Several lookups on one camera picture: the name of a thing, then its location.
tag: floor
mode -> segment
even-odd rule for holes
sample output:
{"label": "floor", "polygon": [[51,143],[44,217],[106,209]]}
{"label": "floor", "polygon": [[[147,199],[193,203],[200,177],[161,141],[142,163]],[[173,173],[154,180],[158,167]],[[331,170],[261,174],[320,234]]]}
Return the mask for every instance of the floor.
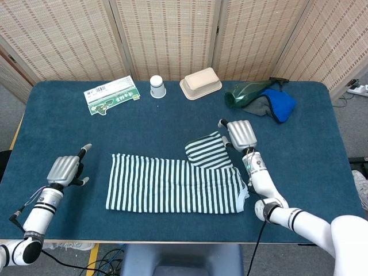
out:
{"label": "floor", "polygon": [[[368,83],[368,74],[365,78],[365,83]],[[24,112],[24,105],[2,86],[0,86],[0,98],[0,129],[2,129],[0,151],[2,151],[9,149]],[[338,100],[333,104],[338,106],[344,103],[343,100]],[[368,98],[356,95],[347,100],[346,107],[334,109],[348,156],[368,156],[368,120],[366,119],[368,117]],[[120,246],[117,244],[101,244],[97,259],[103,258],[110,250],[119,248]],[[244,271],[247,271],[254,245],[246,244],[242,248]],[[90,251],[78,251],[70,248],[57,248],[48,250],[48,252],[62,262],[82,267],[87,266],[90,256]],[[105,258],[110,259],[113,254],[112,252]],[[251,275],[318,276],[332,275],[333,271],[334,259],[318,247],[298,246],[296,244],[261,244],[254,260]],[[61,266],[43,254],[31,266],[7,267],[1,273],[2,276],[78,276],[81,273],[81,275],[86,275],[85,271]]]}
{"label": "floor", "polygon": [[0,84],[0,151],[9,149],[25,105]]}

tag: green plastic bottle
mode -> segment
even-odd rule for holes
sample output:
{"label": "green plastic bottle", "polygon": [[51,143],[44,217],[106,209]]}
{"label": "green plastic bottle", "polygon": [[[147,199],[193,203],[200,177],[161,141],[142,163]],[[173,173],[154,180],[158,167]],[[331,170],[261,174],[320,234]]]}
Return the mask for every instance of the green plastic bottle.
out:
{"label": "green plastic bottle", "polygon": [[273,83],[278,82],[282,85],[288,81],[282,78],[270,78],[267,81],[239,83],[225,93],[225,103],[230,108],[242,108],[257,98],[265,88]]}

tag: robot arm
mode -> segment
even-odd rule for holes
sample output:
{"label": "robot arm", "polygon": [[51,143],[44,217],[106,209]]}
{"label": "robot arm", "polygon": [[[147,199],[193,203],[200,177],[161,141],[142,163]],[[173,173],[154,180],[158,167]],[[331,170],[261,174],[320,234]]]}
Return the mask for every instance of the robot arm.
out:
{"label": "robot arm", "polygon": [[366,272],[364,251],[368,246],[368,222],[356,216],[340,216],[330,225],[301,209],[289,208],[273,184],[260,153],[255,150],[257,140],[249,121],[221,120],[219,126],[227,128],[232,146],[244,154],[242,160],[249,175],[250,189],[266,197],[256,202],[256,216],[289,228],[327,251],[336,259],[335,276],[363,275]]}
{"label": "robot arm", "polygon": [[63,189],[70,185],[83,186],[89,180],[88,177],[82,180],[78,177],[83,171],[81,160],[91,146],[87,144],[82,147],[77,156],[63,156],[55,160],[47,176],[49,186],[42,189],[23,227],[17,217],[26,204],[11,216],[10,221],[23,230],[24,237],[0,245],[0,271],[6,266],[30,265],[40,256],[45,232],[64,196]]}

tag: gray cloth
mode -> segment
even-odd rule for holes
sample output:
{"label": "gray cloth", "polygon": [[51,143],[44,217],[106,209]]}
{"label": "gray cloth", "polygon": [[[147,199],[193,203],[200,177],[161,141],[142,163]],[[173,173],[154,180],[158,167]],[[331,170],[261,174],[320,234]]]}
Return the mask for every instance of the gray cloth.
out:
{"label": "gray cloth", "polygon": [[263,115],[269,115],[272,116],[270,103],[267,99],[267,97],[259,97],[249,103],[247,106],[242,108],[244,111],[252,113],[254,115],[263,116]]}

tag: woven panel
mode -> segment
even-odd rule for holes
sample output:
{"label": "woven panel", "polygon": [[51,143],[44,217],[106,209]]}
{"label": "woven panel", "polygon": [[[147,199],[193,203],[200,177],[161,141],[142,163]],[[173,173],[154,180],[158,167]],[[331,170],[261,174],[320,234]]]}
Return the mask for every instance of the woven panel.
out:
{"label": "woven panel", "polygon": [[367,1],[318,0],[277,65],[276,75],[323,82],[332,91],[367,59]]}
{"label": "woven panel", "polygon": [[220,79],[268,79],[304,0],[229,0],[215,71]]}
{"label": "woven panel", "polygon": [[0,56],[0,84],[13,93],[24,104],[32,86]]}
{"label": "woven panel", "polygon": [[41,80],[126,75],[102,1],[1,1],[0,34]]}
{"label": "woven panel", "polygon": [[139,80],[180,80],[207,67],[215,1],[117,1]]}

